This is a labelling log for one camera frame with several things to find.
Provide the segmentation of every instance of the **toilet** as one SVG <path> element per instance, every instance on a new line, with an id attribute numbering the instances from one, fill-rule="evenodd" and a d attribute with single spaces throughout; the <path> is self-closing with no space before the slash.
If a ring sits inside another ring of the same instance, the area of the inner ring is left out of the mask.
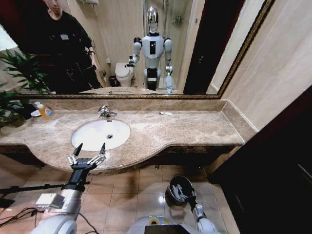
<path id="1" fill-rule="evenodd" d="M 115 73 L 116 79 L 120 82 L 123 87 L 130 87 L 131 80 L 133 77 L 133 67 L 125 67 L 127 63 L 118 62 L 116 63 Z"/>

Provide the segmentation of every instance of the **sink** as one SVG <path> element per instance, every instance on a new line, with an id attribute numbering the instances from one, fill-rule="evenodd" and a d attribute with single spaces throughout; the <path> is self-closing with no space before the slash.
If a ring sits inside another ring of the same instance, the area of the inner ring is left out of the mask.
<path id="1" fill-rule="evenodd" d="M 82 150 L 99 151 L 105 142 L 105 149 L 116 148 L 130 136 L 128 124 L 118 120 L 98 120 L 80 126 L 73 134 L 72 144 L 76 148 L 83 143 Z"/>

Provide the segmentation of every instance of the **soap dispenser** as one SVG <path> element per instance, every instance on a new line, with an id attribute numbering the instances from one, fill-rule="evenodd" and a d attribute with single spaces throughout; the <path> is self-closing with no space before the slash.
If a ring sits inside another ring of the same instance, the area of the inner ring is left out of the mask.
<path id="1" fill-rule="evenodd" d="M 53 112 L 47 106 L 41 104 L 39 101 L 36 101 L 34 104 L 44 119 L 50 119 L 52 117 Z"/>

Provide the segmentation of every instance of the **tile floor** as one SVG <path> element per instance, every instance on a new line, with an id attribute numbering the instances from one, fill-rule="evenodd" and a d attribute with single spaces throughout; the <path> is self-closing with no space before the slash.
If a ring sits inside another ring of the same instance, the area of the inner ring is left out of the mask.
<path id="1" fill-rule="evenodd" d="M 222 190 L 211 185 L 204 170 L 200 168 L 161 166 L 156 170 L 154 166 L 149 166 L 119 175 L 89 175 L 87 179 L 91 183 L 86 185 L 82 196 L 81 213 L 101 234 L 126 233 L 137 219 L 146 215 L 164 215 L 176 223 L 185 223 L 195 228 L 189 205 L 174 206 L 165 201 L 164 192 L 171 178 L 177 174 L 190 179 L 197 190 L 197 202 L 204 205 L 207 218 L 221 233 L 239 233 L 228 204 L 222 197 Z M 64 183 L 69 175 L 67 172 L 46 167 L 37 170 L 25 186 Z M 45 192 L 58 191 L 59 188 Z M 40 193 L 42 191 L 19 193 L 16 202 L 9 209 L 2 211 L 0 218 L 14 215 L 24 207 L 34 207 Z M 78 234 L 92 230 L 81 216 L 78 217 L 77 223 Z M 34 217 L 28 217 L 0 228 L 0 234 L 24 234 L 33 228 Z"/>

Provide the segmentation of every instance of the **wire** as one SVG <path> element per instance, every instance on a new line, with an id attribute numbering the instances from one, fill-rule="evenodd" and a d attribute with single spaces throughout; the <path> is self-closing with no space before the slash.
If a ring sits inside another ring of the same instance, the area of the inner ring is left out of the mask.
<path id="1" fill-rule="evenodd" d="M 84 220 L 86 220 L 87 224 L 90 225 L 91 228 L 93 228 L 94 231 L 90 231 L 90 232 L 87 232 L 85 234 L 89 234 L 89 233 L 96 233 L 96 234 L 99 234 L 96 230 L 96 228 L 94 226 L 91 225 L 91 223 L 87 220 L 87 218 L 85 216 L 83 216 L 82 213 L 79 212 L 79 214 L 84 218 Z"/>
<path id="2" fill-rule="evenodd" d="M 8 224 L 9 222 L 12 222 L 12 221 L 16 221 L 28 214 L 31 214 L 30 216 L 34 216 L 35 215 L 35 227 L 36 227 L 36 222 L 37 222 L 37 213 L 43 213 L 43 211 L 39 211 L 37 208 L 35 207 L 26 207 L 24 209 L 22 209 L 18 214 L 14 215 L 14 216 L 8 216 L 8 217 L 5 217 L 5 218 L 1 218 L 0 220 L 4 220 L 4 219 L 7 219 L 7 221 L 3 222 L 3 223 L 0 223 L 0 228 L 3 227 L 4 225 Z"/>

